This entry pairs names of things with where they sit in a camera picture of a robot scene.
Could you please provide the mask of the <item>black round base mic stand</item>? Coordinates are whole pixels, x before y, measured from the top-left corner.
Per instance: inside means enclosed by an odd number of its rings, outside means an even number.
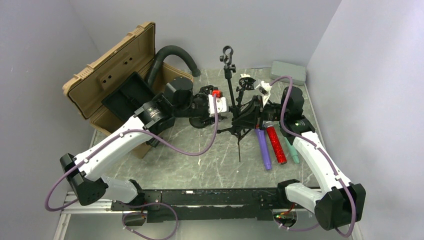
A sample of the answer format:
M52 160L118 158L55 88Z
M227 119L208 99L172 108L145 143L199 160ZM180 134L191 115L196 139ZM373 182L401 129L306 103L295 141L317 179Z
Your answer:
M189 123L196 129L203 129L207 126L213 125L215 119L210 116L209 110L209 94L213 90L218 90L213 85L203 86L199 89L199 92L193 96L189 112L190 117Z

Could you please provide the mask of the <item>purple microphone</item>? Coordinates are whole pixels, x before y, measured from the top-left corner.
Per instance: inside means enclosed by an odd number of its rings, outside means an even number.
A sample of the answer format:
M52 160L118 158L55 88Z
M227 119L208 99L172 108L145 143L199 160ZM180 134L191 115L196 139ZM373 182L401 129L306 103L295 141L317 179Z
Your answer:
M258 140L259 149L260 149L260 152L261 152L261 157L262 157L264 168L267 171L269 171L269 170L272 169L272 163L271 163L271 157L270 157L269 150L268 150L265 132L261 129L255 129L254 132L255 132L257 140Z

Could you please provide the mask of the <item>black tripod stand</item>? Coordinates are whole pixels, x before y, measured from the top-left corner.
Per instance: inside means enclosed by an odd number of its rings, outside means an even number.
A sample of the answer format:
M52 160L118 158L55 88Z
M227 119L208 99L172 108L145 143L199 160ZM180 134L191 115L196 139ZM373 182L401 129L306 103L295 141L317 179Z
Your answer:
M241 112L242 108L247 104L241 105L241 107L237 107L237 102L234 95L234 90L232 86L232 77L233 73L235 73L236 65L232 63L234 50L230 45L226 45L222 49L222 55L219 57L219 60L224 63L223 71L224 71L224 78L227 80L228 89L229 89L229 95L231 100L231 105L228 107L229 112L232 114L231 124L234 117L237 117L238 114ZM224 129L219 129L217 132L224 133L229 132L231 135L235 136L237 138L237 147L238 147L238 158L241 159L241 140L253 129L247 129L247 128L241 128L241 127L235 127L232 126Z

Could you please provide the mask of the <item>black tripod stand shock mount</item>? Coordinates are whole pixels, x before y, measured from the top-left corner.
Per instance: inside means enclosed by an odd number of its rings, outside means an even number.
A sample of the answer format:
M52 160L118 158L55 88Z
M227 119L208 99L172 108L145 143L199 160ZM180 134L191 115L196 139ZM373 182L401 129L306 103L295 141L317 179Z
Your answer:
M242 100L244 97L245 91L252 91L255 89L255 82L256 80L254 78L250 77L244 77L240 78L238 80L239 86L236 87L236 92L238 92L238 97L235 99L237 102L237 107L242 106Z

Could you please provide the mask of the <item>red glitter microphone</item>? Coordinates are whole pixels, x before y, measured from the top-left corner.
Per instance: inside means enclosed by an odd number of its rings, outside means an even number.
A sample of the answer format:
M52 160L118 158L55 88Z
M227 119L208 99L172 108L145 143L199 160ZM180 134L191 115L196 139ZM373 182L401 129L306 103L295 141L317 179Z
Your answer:
M280 143L280 140L274 128L274 125L272 124L271 121L265 121L263 126L265 127L266 133L270 140L277 162L280 165L286 164L287 163L286 155L284 153L284 150L282 148L282 145Z

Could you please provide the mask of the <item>mint green microphone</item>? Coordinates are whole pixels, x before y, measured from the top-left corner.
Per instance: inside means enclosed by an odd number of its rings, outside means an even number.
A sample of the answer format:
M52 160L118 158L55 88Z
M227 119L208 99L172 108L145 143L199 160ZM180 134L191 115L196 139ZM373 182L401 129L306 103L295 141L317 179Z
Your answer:
M292 157L292 160L294 161L295 164L299 164L300 159L299 159L297 150L295 149L293 145L290 144L289 140L286 137L284 137L284 141L285 141L285 144L287 145L287 148L288 148L290 156Z

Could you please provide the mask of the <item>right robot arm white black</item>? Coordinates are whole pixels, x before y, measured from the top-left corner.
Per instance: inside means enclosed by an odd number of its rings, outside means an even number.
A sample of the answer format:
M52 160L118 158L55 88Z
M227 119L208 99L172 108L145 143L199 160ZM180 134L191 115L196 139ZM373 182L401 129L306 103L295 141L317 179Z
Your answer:
M335 164L321 144L316 129L303 114L305 99L298 87L286 87L280 103L266 102L271 91L261 87L260 94L244 104L237 103L231 126L241 130L259 130L266 121L279 122L280 131L306 161L315 176L320 191L313 190L299 180L290 179L277 185L276 203L287 208L298 204L315 215L324 230L348 227L344 233L350 236L355 224L361 220L366 190L362 184L354 184Z

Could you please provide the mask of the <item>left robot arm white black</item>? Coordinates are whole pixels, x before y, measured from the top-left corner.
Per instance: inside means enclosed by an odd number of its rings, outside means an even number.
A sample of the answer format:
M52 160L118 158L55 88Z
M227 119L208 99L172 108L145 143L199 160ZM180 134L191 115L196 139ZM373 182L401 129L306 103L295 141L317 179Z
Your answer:
M100 199L116 200L137 210L144 203L144 193L135 180L108 177L105 170L135 147L157 140L178 153L200 156L206 151L186 152L166 142L158 135L172 127L176 118L214 117L218 128L219 114L226 112L226 99L218 88L208 85L203 92L193 94L193 83L176 77L165 90L145 102L115 132L90 149L75 156L67 153L60 163L65 179L71 185L77 201L88 206Z

